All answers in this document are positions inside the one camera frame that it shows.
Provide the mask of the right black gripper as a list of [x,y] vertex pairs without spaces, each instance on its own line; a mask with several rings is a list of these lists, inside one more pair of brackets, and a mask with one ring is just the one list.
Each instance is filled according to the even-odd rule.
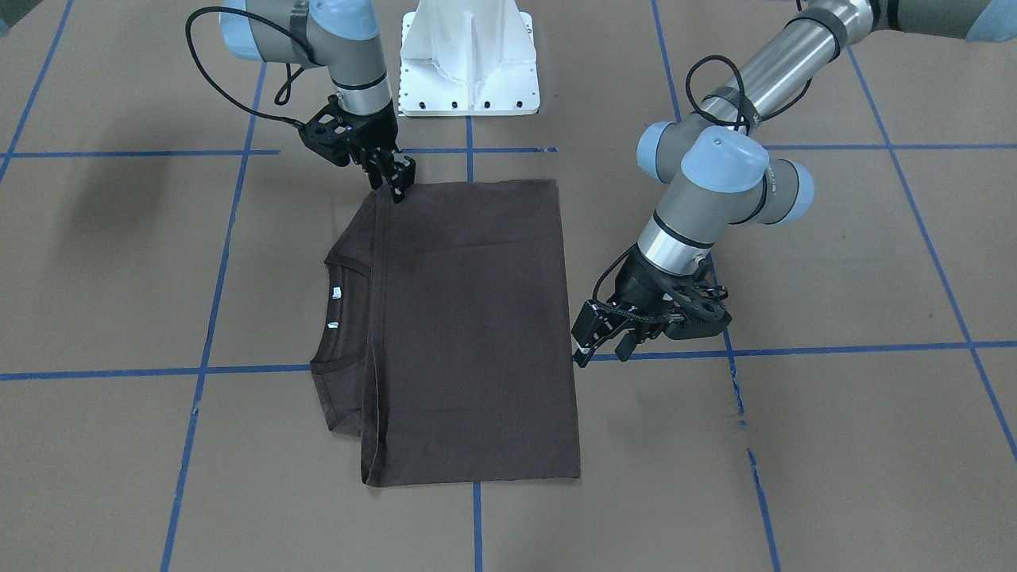
[[406,199],[408,189],[416,180],[416,162],[404,153],[395,153],[400,151],[396,142],[395,103],[387,102],[385,107],[371,114],[353,114],[347,111],[346,126],[352,131],[348,137],[351,156],[354,160],[362,160],[364,157],[364,172],[372,191],[378,191],[386,184],[396,205]]

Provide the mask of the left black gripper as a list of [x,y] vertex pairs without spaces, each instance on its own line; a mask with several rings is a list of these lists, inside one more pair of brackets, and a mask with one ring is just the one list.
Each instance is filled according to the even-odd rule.
[[[618,361],[629,361],[640,344],[656,339],[668,323],[677,322],[677,305],[665,300],[675,295],[676,283],[676,275],[650,263],[639,249],[629,249],[608,303],[586,300],[571,327],[575,364],[588,365],[598,349],[618,334],[621,340],[614,353]],[[632,314],[647,321],[633,321]]]

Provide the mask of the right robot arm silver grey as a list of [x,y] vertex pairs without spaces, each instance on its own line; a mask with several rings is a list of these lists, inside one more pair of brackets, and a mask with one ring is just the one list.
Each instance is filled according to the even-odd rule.
[[306,121],[291,120],[303,145],[334,165],[356,164],[374,191],[404,201],[416,164],[397,146],[377,11],[370,1],[226,1],[219,11],[226,47],[245,60],[326,68],[334,94]]

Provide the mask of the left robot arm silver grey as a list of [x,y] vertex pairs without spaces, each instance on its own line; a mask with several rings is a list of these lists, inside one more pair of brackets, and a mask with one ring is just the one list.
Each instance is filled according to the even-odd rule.
[[774,159],[752,134],[793,106],[810,81],[851,44],[876,30],[966,42],[1015,37],[1013,1],[807,1],[747,64],[723,56],[733,75],[698,99],[690,115],[662,121],[640,137],[636,159],[666,186],[638,242],[609,267],[613,294],[598,291],[571,327],[574,362],[585,366],[607,341],[615,355],[660,336],[717,336],[731,323],[726,290],[711,280],[709,254],[731,226],[779,225],[802,217],[814,177],[794,160]]

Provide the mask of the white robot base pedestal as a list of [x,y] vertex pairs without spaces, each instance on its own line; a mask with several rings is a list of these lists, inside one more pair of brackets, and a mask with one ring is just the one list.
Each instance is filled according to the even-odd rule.
[[516,1],[421,1],[400,31],[400,115],[539,112],[534,21]]

